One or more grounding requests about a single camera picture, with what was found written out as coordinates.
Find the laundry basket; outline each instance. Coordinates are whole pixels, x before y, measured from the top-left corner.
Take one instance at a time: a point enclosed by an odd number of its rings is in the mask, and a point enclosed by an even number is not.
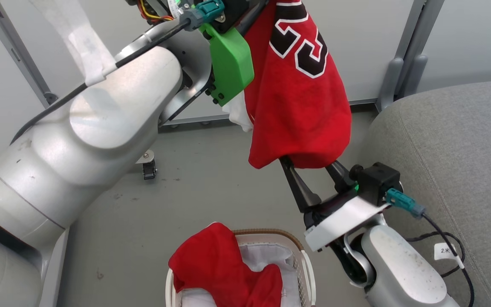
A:
[[[315,307],[314,270],[308,254],[300,241],[288,232],[279,229],[242,229],[233,231],[238,245],[275,243],[287,247],[293,252],[293,267],[297,270],[300,304],[302,307]],[[181,292],[173,287],[173,271],[168,270],[166,277],[166,307],[181,307]]]

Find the red garment in basket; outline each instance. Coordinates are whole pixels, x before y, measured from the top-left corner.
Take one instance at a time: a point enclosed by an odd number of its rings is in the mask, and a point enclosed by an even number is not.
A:
[[[168,263],[176,292],[202,288],[217,307],[280,307],[281,272],[269,264],[252,272],[242,261],[234,233],[213,223],[183,243]]]
[[[333,163],[349,143],[351,112],[335,62],[302,1],[270,1],[245,39],[255,70],[245,89],[253,122],[249,163],[262,168],[285,155],[299,168]]]

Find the number 23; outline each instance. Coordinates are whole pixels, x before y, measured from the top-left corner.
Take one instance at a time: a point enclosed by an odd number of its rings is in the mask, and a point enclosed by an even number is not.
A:
[[[302,1],[292,3],[278,2],[276,5],[275,20],[277,21],[272,30],[270,47],[280,58],[285,58],[296,43],[298,43],[302,35],[289,25],[283,29],[281,24],[304,23],[308,20],[309,16]],[[323,37],[321,37],[317,28],[315,43],[320,47],[319,56],[314,55],[315,46],[306,38],[304,38],[302,44],[295,52],[295,66],[297,70],[310,78],[317,78],[324,74],[325,67],[327,66],[327,55],[329,54],[325,41],[323,41]]]

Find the teal connector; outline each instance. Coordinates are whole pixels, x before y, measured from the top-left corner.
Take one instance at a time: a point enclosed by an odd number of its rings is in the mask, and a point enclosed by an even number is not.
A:
[[[211,23],[217,17],[221,16],[225,10],[225,5],[222,0],[208,0],[197,4],[196,9],[204,15],[204,23]]]
[[[417,219],[421,219],[422,214],[425,212],[424,206],[417,204],[413,198],[406,196],[394,188],[390,188],[386,192],[386,202],[398,208],[405,209]]]

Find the gray sofa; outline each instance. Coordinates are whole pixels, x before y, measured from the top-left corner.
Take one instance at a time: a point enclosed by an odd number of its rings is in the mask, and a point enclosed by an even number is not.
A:
[[[370,127],[360,163],[380,161],[401,172],[406,194],[465,245],[465,266],[475,286],[475,306],[491,307],[491,82],[448,87],[396,101]],[[386,220],[404,237],[432,232],[397,208]],[[455,266],[433,261],[432,237],[413,243],[439,271]],[[448,293],[467,306],[461,272],[445,278]]]

